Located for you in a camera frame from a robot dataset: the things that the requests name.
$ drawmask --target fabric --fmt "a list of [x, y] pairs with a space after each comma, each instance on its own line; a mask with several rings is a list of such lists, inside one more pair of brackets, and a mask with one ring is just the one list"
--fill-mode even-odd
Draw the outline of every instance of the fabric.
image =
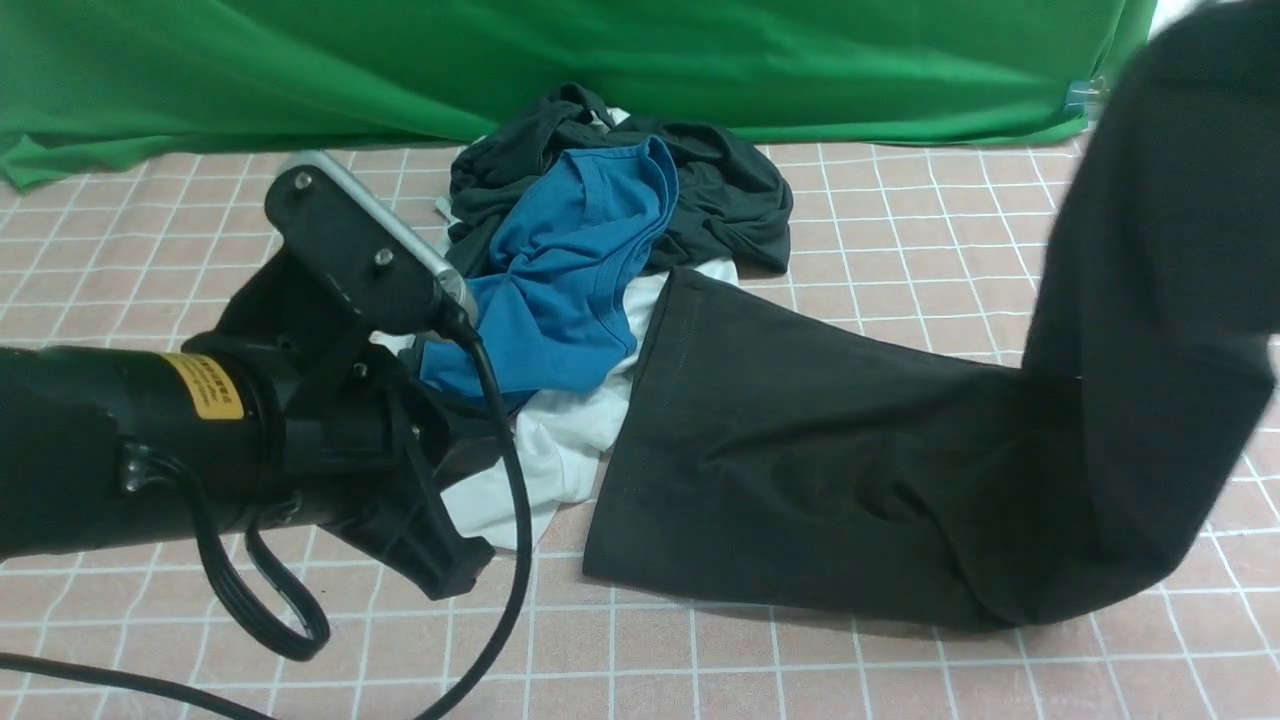
[[1021, 369], [876, 342], [676, 270], [584, 573], [991, 630], [1169, 575], [1271, 398], [1280, 3], [1157, 37], [1052, 229]]
[[[508, 406], [540, 389], [591, 392], [635, 352], [622, 307], [680, 192], [667, 145], [573, 150], [534, 183], [490, 247], [498, 275], [470, 281], [484, 338]], [[471, 357], [433, 345], [421, 379], [484, 400]]]
[[460, 223], [449, 228], [448, 260], [466, 277], [498, 272], [488, 249], [503, 218], [563, 150], [667, 141], [680, 169], [680, 205], [654, 245], [650, 270], [737, 258], [783, 273], [791, 256], [791, 190], [751, 143], [719, 128], [636, 115], [614, 123], [604, 101], [566, 85], [462, 151], [449, 196]]
[[[627, 113], [622, 108], [609, 108], [608, 114], [604, 118], [596, 114], [596, 109], [593, 109], [590, 126], [595, 128], [596, 132], [603, 135], [605, 132], [609, 132], [611, 129], [614, 128], [614, 126], [617, 126], [622, 120], [626, 120], [630, 117], [631, 113]], [[476, 138], [476, 142], [483, 142], [485, 137], [488, 136], [481, 136]], [[447, 242], [447, 245], [444, 245], [444, 249], [448, 250], [449, 247], [453, 246], [453, 240], [448, 237], [448, 228], [452, 228], [453, 225], [461, 223], [462, 220], [460, 220], [453, 214], [453, 199], [449, 197], [448, 195], [435, 199], [435, 211], [439, 213], [442, 218], [444, 218], [445, 223], [444, 236]]]
[[[695, 272], [737, 284], [731, 260], [712, 260]], [[623, 306], [636, 341], [644, 346], [649, 319], [667, 273], [643, 275], [627, 286]], [[562, 502], [591, 497], [600, 456], [613, 447], [631, 404], [631, 383], [639, 352], [627, 356], [589, 395], [544, 391], [516, 418], [516, 450], [534, 509], [534, 542], [547, 532]], [[481, 536], [495, 547], [516, 548], [516, 515], [503, 465], [471, 475], [444, 491], [444, 505], [463, 536]]]
[[1068, 83], [1110, 77], [1155, 5], [4, 0], [0, 177], [470, 142], [568, 81], [753, 141], [1056, 141], [1085, 126]]

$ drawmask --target pink tiled floor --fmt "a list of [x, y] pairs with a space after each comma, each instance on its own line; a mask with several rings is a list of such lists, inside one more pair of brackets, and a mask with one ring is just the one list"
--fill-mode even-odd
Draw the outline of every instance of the pink tiled floor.
[[[852, 332], [1016, 364], [1078, 147], [772, 147], [796, 190], [796, 252], [788, 275], [746, 284]], [[339, 156], [435, 237], [453, 155]], [[168, 350], [210, 327], [274, 247], [261, 199], [279, 160], [170, 156], [20, 200], [0, 190], [0, 343]], [[591, 505], [567, 509], [516, 638], [456, 717], [1280, 717], [1280, 414], [1266, 424], [1169, 582], [1092, 618], [993, 637], [593, 585], [577, 569]], [[475, 593], [431, 605], [328, 536], [270, 542], [333, 616], [312, 664], [251, 642], [183, 543], [5, 564], [0, 650], [193, 682], [282, 719], [394, 720], [470, 665], [512, 575], [499, 560]], [[204, 716], [0, 675], [10, 720]]]

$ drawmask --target wrinkled fabric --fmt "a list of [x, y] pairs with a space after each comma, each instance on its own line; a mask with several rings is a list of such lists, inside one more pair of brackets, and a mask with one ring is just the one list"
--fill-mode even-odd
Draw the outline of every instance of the wrinkled fabric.
[[[737, 284], [732, 260], [712, 260], [695, 268], [709, 278]], [[644, 345], [649, 320], [667, 273], [639, 277], [627, 286], [623, 305], [636, 340]], [[513, 433], [516, 452], [534, 510], [534, 542], [550, 525], [563, 502], [591, 497], [600, 457], [613, 447], [631, 405], [631, 384], [639, 352], [618, 363], [604, 384], [590, 393], [539, 392], [520, 409]], [[516, 548], [516, 511], [502, 462], [449, 487], [443, 493], [449, 518], [463, 536], [480, 536], [494, 547]]]
[[1052, 229], [1020, 369], [673, 272], [584, 573], [961, 630], [1167, 577], [1275, 387], [1276, 37], [1274, 0], [1222, 5], [1134, 61]]
[[451, 210], [461, 222], [449, 227], [449, 263], [466, 277], [502, 272], [489, 246], [507, 214], [561, 152], [636, 145], [649, 136], [660, 137], [671, 149], [680, 170], [680, 200], [645, 269], [732, 258], [785, 273], [794, 201], [768, 158], [713, 126], [611, 113], [603, 100], [577, 85], [557, 88], [454, 160]]
[[[671, 223], [680, 191], [667, 145], [570, 150], [520, 199], [490, 247], [502, 274], [468, 281], [508, 409], [541, 389], [591, 392], [636, 350], [623, 292]], [[484, 401], [457, 345], [422, 354], [426, 386]]]

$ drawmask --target black cylinder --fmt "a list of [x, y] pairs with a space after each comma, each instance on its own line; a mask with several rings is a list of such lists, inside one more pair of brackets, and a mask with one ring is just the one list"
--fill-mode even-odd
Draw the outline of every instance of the black cylinder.
[[[219, 532], [243, 530], [261, 503], [291, 492], [269, 461], [264, 397], [229, 359], [0, 350], [0, 559], [191, 537], [175, 489], [129, 491], [129, 445], [178, 459], [204, 486]], [[305, 507], [291, 524], [335, 519], [315, 511], [337, 503]]]

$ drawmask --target laundry pile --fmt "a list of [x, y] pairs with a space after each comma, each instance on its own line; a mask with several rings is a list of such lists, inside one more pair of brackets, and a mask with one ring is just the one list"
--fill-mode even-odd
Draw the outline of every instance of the laundry pile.
[[[561, 502], [591, 495], [668, 272], [736, 284], [735, 263], [785, 273], [791, 255], [791, 190], [751, 143], [630, 115], [577, 85], [463, 150], [439, 206], [447, 258], [468, 278], [516, 416], [535, 539]], [[461, 348], [419, 342], [407, 356], [454, 427], [488, 432]], [[500, 464], [449, 487], [444, 502], [461, 533], [515, 547]]]

